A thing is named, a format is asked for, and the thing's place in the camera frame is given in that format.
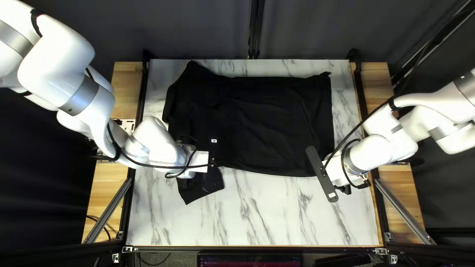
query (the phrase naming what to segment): metal pole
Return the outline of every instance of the metal pole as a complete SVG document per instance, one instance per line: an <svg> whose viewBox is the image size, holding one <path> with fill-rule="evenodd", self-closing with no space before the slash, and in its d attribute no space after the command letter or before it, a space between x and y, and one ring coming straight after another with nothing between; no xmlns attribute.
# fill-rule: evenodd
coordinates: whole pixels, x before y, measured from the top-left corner
<svg viewBox="0 0 475 267"><path fill-rule="evenodd" d="M409 211L399 202L393 193L383 184L379 179L373 180L376 188L386 197L391 205L399 212L406 224L411 228L411 230L419 237L424 244L427 245L437 245L430 235L421 227L421 225L412 217Z"/></svg>
<svg viewBox="0 0 475 267"><path fill-rule="evenodd" d="M117 207L117 205L119 205L120 200L124 197L125 193L127 193L127 190L130 188L132 179L133 179L132 177L129 177L123 182L122 186L119 188L115 196L112 198L109 205L107 205L107 207L105 208L99 220L97 220L97 222L92 227L89 234L87 235L86 239L84 239L83 244L90 244L90 243L95 242L95 240L101 233L102 229L104 228L105 224L107 223L112 213L114 212L115 208Z"/></svg>

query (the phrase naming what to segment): wooden table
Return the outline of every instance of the wooden table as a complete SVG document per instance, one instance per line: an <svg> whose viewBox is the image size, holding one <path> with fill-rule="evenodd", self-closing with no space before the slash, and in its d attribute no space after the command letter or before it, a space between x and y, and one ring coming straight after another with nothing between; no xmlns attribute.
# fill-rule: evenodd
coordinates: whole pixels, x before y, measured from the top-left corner
<svg viewBox="0 0 475 267"><path fill-rule="evenodd" d="M362 81L368 112L386 101L393 95L391 79L386 63L363 63ZM114 87L115 107L111 115L116 119L134 119L138 103L138 95L142 79L141 62L116 62L112 77ZM380 178L388 188L396 195L401 203L408 209L414 218L424 227L419 201L409 165L385 165L379 167ZM121 164L98 163L89 201L88 215L100 216L115 195L127 176L127 167ZM374 187L371 192L374 201ZM106 228L115 237L119 229L121 204L117 207L109 219ZM406 225L402 217L396 212L389 202L385 200L386 213L388 216L389 229L398 242L420 243L420 240ZM83 238L94 225L94 221L88 219L85 224ZM378 225L379 242L382 244L382 235ZM104 231L97 242L108 240Z"/></svg>

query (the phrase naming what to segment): marble surface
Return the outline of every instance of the marble surface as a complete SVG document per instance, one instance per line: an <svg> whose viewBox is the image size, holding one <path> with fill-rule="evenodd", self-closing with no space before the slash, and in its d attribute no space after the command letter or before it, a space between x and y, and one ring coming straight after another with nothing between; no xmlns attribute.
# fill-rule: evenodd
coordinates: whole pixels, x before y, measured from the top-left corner
<svg viewBox="0 0 475 267"><path fill-rule="evenodd" d="M144 117L161 119L168 87L189 60L152 60ZM359 121L346 60L196 60L216 74L309 77L330 71L335 145ZM357 131L354 137L360 137ZM329 203L316 177L221 167L225 189L185 205L176 181L136 172L127 244L134 246L377 245L369 188Z"/></svg>

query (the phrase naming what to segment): black t-shirt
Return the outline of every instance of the black t-shirt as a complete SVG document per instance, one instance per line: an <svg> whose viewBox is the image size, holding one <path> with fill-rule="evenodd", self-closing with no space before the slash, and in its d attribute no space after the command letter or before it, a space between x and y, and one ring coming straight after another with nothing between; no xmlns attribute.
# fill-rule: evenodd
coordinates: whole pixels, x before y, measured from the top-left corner
<svg viewBox="0 0 475 267"><path fill-rule="evenodd" d="M212 150L219 166L315 176L305 149L323 158L334 147L329 74L229 78L190 61L168 89L162 119L173 138L189 135L198 150Z"/></svg>

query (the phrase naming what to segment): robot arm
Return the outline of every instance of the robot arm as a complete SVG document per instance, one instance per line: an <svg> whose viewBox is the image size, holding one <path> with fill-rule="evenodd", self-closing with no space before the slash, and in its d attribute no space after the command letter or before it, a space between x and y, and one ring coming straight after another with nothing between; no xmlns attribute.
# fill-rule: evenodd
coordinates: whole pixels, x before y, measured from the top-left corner
<svg viewBox="0 0 475 267"><path fill-rule="evenodd" d="M369 170L412 156L416 142L432 137L443 151L455 154L475 147L475 69L430 94L409 94L394 99L396 107L416 107L399 121L389 104L363 124L368 137L343 155L348 178L361 183ZM336 186L349 184L341 167L341 152L326 170Z"/></svg>
<svg viewBox="0 0 475 267"><path fill-rule="evenodd" d="M88 66L95 55L91 44L45 14L36 17L42 35L39 38L31 25L31 11L31 7L16 0L1 4L0 25L4 27L0 27L0 86L8 85L19 92L28 90L35 96L32 101L57 110L62 125L94 139L104 154L128 167L208 164L207 152L197 152L198 156L190 159L195 147L177 143L155 117L146 118L129 136L110 119L114 106L112 86ZM86 68L91 76L85 74ZM206 167L187 169L178 177L192 178L194 172L206 171Z"/></svg>

